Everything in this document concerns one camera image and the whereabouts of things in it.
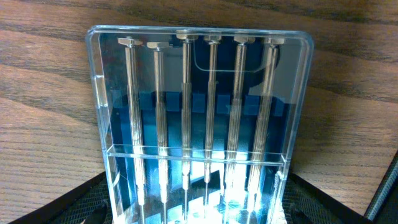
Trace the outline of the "clear blue precision screwdriver case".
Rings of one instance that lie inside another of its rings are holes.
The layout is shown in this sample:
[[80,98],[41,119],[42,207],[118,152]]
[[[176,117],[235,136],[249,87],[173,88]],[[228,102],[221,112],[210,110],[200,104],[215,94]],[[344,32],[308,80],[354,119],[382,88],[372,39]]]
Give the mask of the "clear blue precision screwdriver case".
[[154,51],[148,42],[168,42],[164,49],[164,90],[167,115],[166,148],[182,148],[182,41],[177,34],[197,35],[191,52],[192,138],[191,149],[205,149],[206,107],[210,46],[205,36],[220,35],[216,63],[216,95],[213,151],[227,151],[229,116],[233,100],[237,42],[234,36],[254,37],[247,44],[238,151],[253,152],[259,113],[265,58],[264,39],[282,38],[272,90],[272,104],[264,153],[283,153],[291,163],[308,74],[313,39],[302,31],[222,29],[204,27],[94,26],[85,42],[95,97],[101,151],[112,147],[132,148],[125,45],[118,38],[142,41],[136,47],[139,107],[143,145],[157,147],[155,118]]

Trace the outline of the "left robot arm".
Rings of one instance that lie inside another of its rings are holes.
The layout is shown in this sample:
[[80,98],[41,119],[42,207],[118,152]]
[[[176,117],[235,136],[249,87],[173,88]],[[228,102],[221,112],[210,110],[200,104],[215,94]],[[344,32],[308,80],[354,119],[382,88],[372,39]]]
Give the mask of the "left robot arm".
[[105,172],[19,223],[396,223],[397,161],[364,215],[288,172],[283,153],[116,146]]

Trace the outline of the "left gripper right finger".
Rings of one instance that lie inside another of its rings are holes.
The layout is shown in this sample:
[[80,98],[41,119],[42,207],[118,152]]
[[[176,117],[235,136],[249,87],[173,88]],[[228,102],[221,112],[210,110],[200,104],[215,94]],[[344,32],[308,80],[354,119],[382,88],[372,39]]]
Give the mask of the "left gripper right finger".
[[287,177],[282,208],[288,224],[370,223],[296,174]]

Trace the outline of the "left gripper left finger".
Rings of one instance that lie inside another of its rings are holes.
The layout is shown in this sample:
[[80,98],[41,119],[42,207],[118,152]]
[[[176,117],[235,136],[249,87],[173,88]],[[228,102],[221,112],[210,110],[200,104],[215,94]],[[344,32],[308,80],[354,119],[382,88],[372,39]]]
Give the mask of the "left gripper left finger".
[[93,187],[97,186],[102,180],[106,178],[105,172],[102,172],[92,179],[84,182],[78,187],[72,189],[61,197],[53,200],[52,202],[44,205],[43,207],[34,210],[9,224],[20,224],[20,223],[45,223],[52,221],[59,216],[66,209],[70,208],[78,199],[83,198],[84,194],[87,194]]

